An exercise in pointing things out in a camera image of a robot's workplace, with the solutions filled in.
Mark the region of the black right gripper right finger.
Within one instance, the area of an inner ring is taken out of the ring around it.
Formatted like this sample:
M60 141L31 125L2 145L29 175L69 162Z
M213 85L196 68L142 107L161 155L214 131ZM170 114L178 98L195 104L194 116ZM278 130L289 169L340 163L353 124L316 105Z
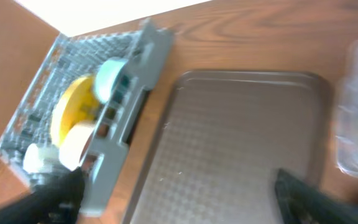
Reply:
M358 224L358 205L335 201L284 169L277 172L274 191L285 224Z

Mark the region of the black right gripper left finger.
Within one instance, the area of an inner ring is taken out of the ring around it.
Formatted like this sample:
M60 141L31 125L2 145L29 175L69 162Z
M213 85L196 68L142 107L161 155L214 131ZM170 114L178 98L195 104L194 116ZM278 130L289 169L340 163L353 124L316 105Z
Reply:
M75 224L85 192L85 175L75 169L0 208L0 224Z

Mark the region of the white cup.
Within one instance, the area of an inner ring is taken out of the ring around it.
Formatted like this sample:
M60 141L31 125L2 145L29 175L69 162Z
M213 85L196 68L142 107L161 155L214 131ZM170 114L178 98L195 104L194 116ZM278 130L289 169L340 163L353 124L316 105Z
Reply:
M23 169L29 174L52 173L60 165L59 150L54 145L32 143L23 159Z

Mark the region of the pink small bowl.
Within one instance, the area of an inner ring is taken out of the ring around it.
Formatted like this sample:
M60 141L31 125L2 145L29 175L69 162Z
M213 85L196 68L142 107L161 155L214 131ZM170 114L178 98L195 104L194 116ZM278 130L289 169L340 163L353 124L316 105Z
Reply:
M95 126L91 121L81 121L75 124L60 145L59 161L70 171L79 166Z

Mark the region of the yellow round plate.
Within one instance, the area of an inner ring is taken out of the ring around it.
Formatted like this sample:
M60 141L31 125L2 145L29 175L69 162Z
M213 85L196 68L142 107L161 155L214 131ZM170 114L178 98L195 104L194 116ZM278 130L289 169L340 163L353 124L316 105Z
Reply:
M70 129L80 121L93 121L100 106L93 93L94 75L74 80L60 97L52 112L50 137L60 147Z

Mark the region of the light blue small bowl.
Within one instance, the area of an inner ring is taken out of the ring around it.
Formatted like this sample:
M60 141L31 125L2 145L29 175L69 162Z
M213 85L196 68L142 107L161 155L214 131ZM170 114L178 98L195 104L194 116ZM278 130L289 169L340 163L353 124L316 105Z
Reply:
M100 67L94 79L93 92L100 103L105 104L111 97L112 89L121 77L128 60L125 58L109 58Z

